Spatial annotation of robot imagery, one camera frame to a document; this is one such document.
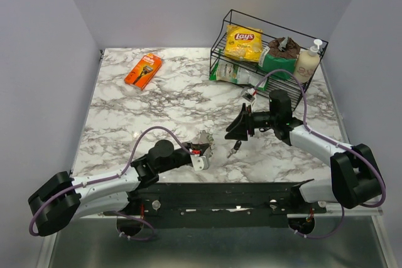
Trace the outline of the steel key organizer red handle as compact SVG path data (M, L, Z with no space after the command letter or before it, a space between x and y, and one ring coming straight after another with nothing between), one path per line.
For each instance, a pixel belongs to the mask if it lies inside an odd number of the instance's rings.
M207 132L206 130L201 130L199 132L199 135L196 138L195 142L193 142L193 143L194 144L210 143L211 144L211 156L212 156L212 154L213 154L212 149L214 146L214 138L211 133Z

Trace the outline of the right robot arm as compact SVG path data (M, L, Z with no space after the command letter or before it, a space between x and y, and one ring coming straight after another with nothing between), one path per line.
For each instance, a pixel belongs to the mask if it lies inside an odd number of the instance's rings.
M255 112L251 105L243 104L227 127L225 138L247 141L256 129L273 130L277 139L310 153L330 168L326 180L307 180L292 188L289 205L293 211L304 212L319 201L337 202L352 209L384 195L384 181L371 149L365 144L352 146L335 141L307 128L293 116L291 99L284 90L270 92L266 112Z

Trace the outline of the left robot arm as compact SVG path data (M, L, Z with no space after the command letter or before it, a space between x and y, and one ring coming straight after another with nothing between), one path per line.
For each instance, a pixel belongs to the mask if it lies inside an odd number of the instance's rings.
M46 237L65 228L73 218L99 212L122 210L131 215L138 210L139 199L130 192L155 184L161 173L175 168L208 168L209 149L208 142L186 142L175 149L171 141L162 139L117 171L84 177L71 177L66 171L56 173L28 198L33 215L29 233Z

